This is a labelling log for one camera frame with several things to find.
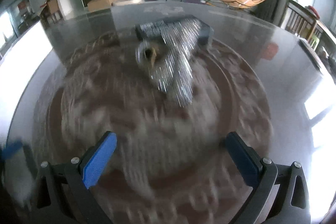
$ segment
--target window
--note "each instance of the window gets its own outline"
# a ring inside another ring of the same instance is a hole
[[[0,49],[6,43],[4,34],[0,32]]]
[[[6,39],[9,39],[14,35],[11,20],[9,19],[9,15],[7,12],[4,12],[0,16],[0,31],[5,35]]]

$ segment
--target screw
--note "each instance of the screw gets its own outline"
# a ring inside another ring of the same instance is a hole
[[[298,161],[295,161],[294,165],[296,168],[301,168],[301,163],[299,163]]]
[[[47,161],[43,161],[43,162],[41,162],[41,167],[42,168],[45,168],[45,167],[47,167],[48,166],[48,162]]]
[[[74,158],[72,158],[72,159],[71,159],[71,163],[72,163],[72,164],[77,164],[77,163],[79,163],[79,158],[78,158],[78,157],[74,157]]]
[[[262,161],[266,164],[271,164],[272,160],[270,158],[263,158]]]

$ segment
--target cardboard box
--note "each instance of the cardboard box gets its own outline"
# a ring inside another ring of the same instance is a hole
[[[112,3],[116,0],[91,0],[87,4],[87,8],[90,12],[102,10],[102,9],[108,9],[111,8]]]

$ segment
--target blue gripper pad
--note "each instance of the blue gripper pad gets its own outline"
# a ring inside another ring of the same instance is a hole
[[[259,170],[247,151],[249,147],[239,140],[240,137],[237,133],[229,133],[225,138],[225,147],[243,177],[245,184],[255,189],[259,185]]]
[[[110,132],[83,168],[83,183],[86,189],[97,184],[116,147],[117,135]]]
[[[2,150],[1,153],[1,160],[5,161],[7,159],[10,159],[18,150],[23,147],[23,144],[20,140],[7,144],[6,147]]]

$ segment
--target wooden chair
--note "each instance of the wooden chair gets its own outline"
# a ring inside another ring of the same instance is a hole
[[[317,17],[293,0],[287,0],[286,8],[279,27],[305,38],[310,45],[314,45],[315,41],[316,46],[323,33],[321,22]]]
[[[56,21],[57,21],[55,13],[58,13],[60,18],[63,18],[62,13],[59,9],[57,0],[50,0],[50,1],[48,1],[47,5],[48,5],[48,8],[49,8],[49,12],[51,14],[51,18],[52,18],[54,23],[56,23]]]

